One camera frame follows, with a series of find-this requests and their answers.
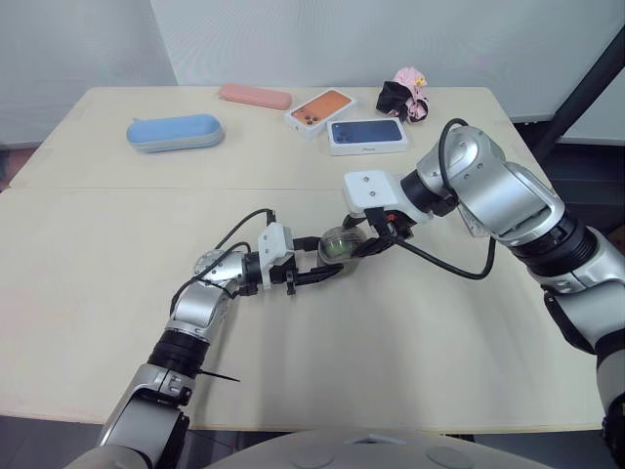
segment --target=gray floor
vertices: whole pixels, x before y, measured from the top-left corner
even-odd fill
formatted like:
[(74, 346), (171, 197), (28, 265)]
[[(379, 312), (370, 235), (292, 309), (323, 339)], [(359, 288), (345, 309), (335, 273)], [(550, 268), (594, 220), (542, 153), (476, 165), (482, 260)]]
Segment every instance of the gray floor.
[[(63, 468), (95, 443), (101, 426), (0, 417), (0, 469)], [(187, 433), (180, 468), (196, 469), (269, 438), (275, 433)], [(599, 432), (481, 435), (482, 445), (558, 469), (613, 469)]]

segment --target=silver robot arm segment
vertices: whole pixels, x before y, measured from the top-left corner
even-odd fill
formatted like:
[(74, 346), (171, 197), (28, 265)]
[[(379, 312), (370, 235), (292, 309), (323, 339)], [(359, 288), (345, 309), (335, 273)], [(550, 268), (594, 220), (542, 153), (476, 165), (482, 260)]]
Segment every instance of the silver robot arm segment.
[[(507, 162), (480, 129), (449, 128), (441, 136), (443, 155), (437, 143), (403, 178), (382, 171), (346, 175), (351, 215), (344, 226), (366, 219), (378, 235), (399, 234), (401, 227), (393, 226), (396, 216), (384, 214), (399, 211), (414, 225), (462, 205), (527, 265), (545, 290), (545, 305), (564, 338), (597, 355), (605, 439), (617, 461), (625, 464), (619, 442), (625, 441), (625, 259), (602, 234), (568, 213), (531, 172)], [(376, 200), (379, 192), (385, 196)]]
[[(211, 251), (202, 256), (196, 273), (222, 254)], [(188, 404), (195, 377), (228, 313), (229, 300), (243, 275), (242, 260), (242, 253), (231, 252), (204, 281), (182, 291), (152, 354), (104, 425), (101, 447), (131, 449), (148, 467), (175, 467), (188, 427), (180, 407)], [(119, 451), (99, 449), (98, 454), (118, 457)]]

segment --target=white wall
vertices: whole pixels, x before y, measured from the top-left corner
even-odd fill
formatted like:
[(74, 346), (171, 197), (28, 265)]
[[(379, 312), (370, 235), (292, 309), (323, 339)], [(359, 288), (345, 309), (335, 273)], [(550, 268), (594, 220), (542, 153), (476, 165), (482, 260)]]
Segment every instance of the white wall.
[(414, 64), (517, 119), (549, 118), (625, 18), (623, 0), (151, 3), (180, 84), (378, 86)]
[[(549, 118), (624, 18), (623, 0), (0, 0), (0, 145), (44, 140), (92, 86), (380, 86), (407, 64)], [(624, 88), (572, 135), (605, 133)]]
[(0, 0), (0, 145), (43, 141), (93, 86), (165, 84), (148, 0)]

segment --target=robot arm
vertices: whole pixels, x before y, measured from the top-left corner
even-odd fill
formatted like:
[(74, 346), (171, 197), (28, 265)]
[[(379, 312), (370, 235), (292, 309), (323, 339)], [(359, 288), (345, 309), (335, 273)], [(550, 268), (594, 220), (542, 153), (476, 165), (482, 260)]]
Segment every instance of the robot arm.
[[(455, 123), (463, 126), (451, 129)], [(532, 173), (506, 162), (492, 140), (460, 119), (445, 126), (438, 144), (407, 176), (349, 173), (345, 195), (351, 213), (344, 227), (366, 219), (379, 236), (356, 256), (394, 243), (405, 247), (413, 225), (462, 205), (524, 262), (545, 290), (545, 305), (564, 338), (597, 355), (604, 438), (625, 464), (625, 260), (605, 237), (566, 212)]]
[[(463, 126), (452, 129), (455, 123)], [(235, 296), (254, 295), (257, 285), (270, 288), (275, 283), (286, 283), (287, 293), (293, 294), (297, 285), (333, 277), (350, 262), (394, 244), (455, 274), (480, 279), (492, 266), (495, 240), (524, 262), (541, 284), (547, 309), (564, 338), (598, 356), (604, 438), (623, 464), (623, 257), (599, 232), (567, 213), (562, 201), (529, 171), (506, 162), (503, 151), (481, 130), (465, 124), (456, 119), (448, 123), (439, 143), (405, 177), (383, 171), (347, 174), (350, 215), (342, 228), (322, 238), (293, 239), (288, 229), (268, 217), (258, 252), (231, 248), (203, 255), (195, 276), (172, 302), (170, 319), (147, 363), (139, 367), (105, 424), (100, 446), (68, 467), (175, 467), (188, 427), (180, 407), (191, 397), (210, 343)], [(406, 242), (412, 227), (458, 205), (492, 236), (480, 274), (446, 265)], [(366, 239), (356, 227), (364, 221), (377, 237)], [(297, 250), (317, 251), (318, 267), (299, 272), (293, 256)]]

